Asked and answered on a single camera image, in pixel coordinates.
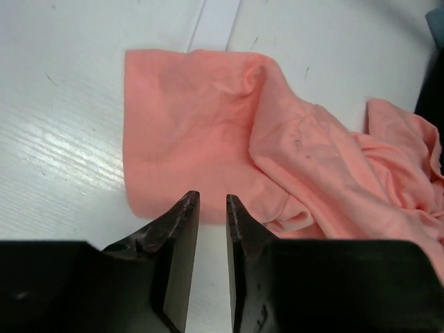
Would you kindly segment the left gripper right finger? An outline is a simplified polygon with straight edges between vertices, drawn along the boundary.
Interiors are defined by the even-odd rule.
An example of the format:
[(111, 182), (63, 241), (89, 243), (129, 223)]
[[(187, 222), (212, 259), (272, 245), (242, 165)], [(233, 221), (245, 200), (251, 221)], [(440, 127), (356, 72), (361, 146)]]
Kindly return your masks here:
[(409, 241), (281, 239), (226, 198), (234, 332), (442, 332), (443, 286)]

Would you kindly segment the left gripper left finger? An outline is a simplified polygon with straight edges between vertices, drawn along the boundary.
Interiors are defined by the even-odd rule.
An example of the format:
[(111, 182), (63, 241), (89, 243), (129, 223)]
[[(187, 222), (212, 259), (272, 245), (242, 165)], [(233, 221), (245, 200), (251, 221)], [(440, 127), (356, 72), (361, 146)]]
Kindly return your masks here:
[(103, 250), (86, 241), (1, 242), (2, 332), (183, 332), (200, 196)]

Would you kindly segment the salmon pink t shirt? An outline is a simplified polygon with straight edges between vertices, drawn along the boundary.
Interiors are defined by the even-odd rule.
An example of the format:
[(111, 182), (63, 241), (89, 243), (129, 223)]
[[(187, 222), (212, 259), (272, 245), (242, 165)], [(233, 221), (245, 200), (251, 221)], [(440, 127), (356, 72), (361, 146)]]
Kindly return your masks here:
[(196, 190), (203, 219), (218, 223), (234, 194), (283, 237), (410, 239), (440, 255), (436, 128), (381, 99), (366, 114), (367, 131), (349, 131), (258, 53), (128, 51), (129, 205), (152, 217)]

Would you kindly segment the black t shirt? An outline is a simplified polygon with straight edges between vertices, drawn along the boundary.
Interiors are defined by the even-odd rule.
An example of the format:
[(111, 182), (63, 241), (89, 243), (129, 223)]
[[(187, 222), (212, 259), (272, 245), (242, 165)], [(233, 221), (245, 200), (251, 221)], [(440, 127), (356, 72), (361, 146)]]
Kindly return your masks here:
[(434, 125), (441, 135), (443, 134), (443, 49), (438, 52), (422, 86), (415, 113)]

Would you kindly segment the white and silver clothes rack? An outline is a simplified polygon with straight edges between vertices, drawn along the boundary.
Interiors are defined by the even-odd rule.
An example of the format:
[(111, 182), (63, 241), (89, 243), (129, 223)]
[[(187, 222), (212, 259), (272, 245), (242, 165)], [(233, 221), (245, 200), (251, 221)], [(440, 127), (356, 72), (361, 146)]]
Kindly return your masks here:
[(240, 0), (204, 0), (185, 47), (185, 53), (198, 49), (226, 51)]

